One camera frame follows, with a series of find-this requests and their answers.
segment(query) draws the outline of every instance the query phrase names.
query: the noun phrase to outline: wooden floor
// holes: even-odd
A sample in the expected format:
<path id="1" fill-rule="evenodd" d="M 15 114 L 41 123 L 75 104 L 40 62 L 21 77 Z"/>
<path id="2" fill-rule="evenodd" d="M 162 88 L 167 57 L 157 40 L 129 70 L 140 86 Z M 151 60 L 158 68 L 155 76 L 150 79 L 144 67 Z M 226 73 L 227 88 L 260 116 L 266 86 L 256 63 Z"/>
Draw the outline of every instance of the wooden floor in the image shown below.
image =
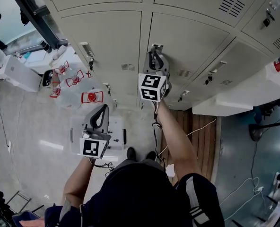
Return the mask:
<path id="1" fill-rule="evenodd" d="M 177 119 L 186 134 L 204 127 L 215 119 L 214 116 L 197 115 L 189 111 L 171 110 L 171 113 Z M 202 130 L 196 131 L 189 136 L 189 139 L 195 148 L 197 160 L 203 176 L 210 180 L 215 158 L 216 122 L 211 123 Z M 166 146 L 167 143 L 164 134 L 162 134 L 161 151 Z M 161 158 L 164 160 L 165 166 L 173 164 L 168 149 L 161 154 Z M 175 185 L 177 177 L 170 178 L 170 181 Z"/>

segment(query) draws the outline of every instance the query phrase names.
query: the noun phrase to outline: locker handle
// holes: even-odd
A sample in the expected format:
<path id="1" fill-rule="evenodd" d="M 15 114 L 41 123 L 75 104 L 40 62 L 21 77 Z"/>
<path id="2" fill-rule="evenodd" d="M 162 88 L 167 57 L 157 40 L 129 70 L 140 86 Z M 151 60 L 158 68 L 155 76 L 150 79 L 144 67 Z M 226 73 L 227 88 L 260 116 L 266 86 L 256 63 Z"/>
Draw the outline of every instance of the locker handle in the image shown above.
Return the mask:
<path id="1" fill-rule="evenodd" d="M 87 57 L 94 57 L 95 56 L 91 47 L 89 46 L 88 42 L 81 42 L 79 44 L 83 47 L 85 53 L 87 54 Z"/>
<path id="2" fill-rule="evenodd" d="M 226 61 L 220 61 L 217 65 L 215 65 L 211 70 L 210 73 L 216 73 L 218 70 L 220 70 L 224 65 L 226 65 Z"/>

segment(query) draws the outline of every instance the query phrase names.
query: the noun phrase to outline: person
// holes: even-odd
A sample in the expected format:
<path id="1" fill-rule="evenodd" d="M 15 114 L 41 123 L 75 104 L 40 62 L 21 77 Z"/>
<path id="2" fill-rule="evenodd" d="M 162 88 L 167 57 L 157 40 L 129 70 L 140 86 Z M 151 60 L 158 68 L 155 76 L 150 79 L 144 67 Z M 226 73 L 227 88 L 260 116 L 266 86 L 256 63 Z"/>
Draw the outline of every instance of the person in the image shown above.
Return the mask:
<path id="1" fill-rule="evenodd" d="M 193 145 L 162 101 L 158 119 L 175 165 L 174 188 L 150 152 L 136 161 L 134 148 L 85 204 L 93 165 L 81 162 L 64 186 L 63 206 L 45 212 L 47 227 L 224 226 L 215 186 L 201 175 Z"/>

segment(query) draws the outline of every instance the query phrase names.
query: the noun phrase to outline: metal frame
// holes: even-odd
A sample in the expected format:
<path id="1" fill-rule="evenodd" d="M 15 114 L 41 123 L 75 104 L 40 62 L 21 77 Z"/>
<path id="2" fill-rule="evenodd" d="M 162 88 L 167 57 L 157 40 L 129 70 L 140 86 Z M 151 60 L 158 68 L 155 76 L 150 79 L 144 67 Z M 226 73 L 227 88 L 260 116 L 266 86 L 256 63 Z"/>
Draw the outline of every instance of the metal frame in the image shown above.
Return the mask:
<path id="1" fill-rule="evenodd" d="M 49 10 L 46 6 L 42 8 L 35 8 L 34 3 L 31 0 L 15 0 L 33 26 L 42 35 L 46 42 L 53 48 L 59 47 L 59 40 L 53 31 L 49 28 L 42 16 L 49 14 Z"/>

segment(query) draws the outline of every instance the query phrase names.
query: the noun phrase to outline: forearm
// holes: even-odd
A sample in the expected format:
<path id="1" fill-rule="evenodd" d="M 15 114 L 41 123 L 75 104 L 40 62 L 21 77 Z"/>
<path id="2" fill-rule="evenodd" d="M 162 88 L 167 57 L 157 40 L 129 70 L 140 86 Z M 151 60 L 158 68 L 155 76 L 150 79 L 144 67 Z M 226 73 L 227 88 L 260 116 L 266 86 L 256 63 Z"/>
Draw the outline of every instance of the forearm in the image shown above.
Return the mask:
<path id="1" fill-rule="evenodd" d="M 162 130 L 168 144 L 168 149 L 173 159 L 175 169 L 178 170 L 178 178 L 188 173 L 201 174 L 197 156 L 193 145 L 173 117 L 168 107 L 162 101 L 159 104 L 158 118 L 162 124 Z"/>
<path id="2" fill-rule="evenodd" d="M 82 158 L 64 186 L 62 202 L 66 198 L 73 206 L 83 203 L 93 167 L 88 158 Z"/>

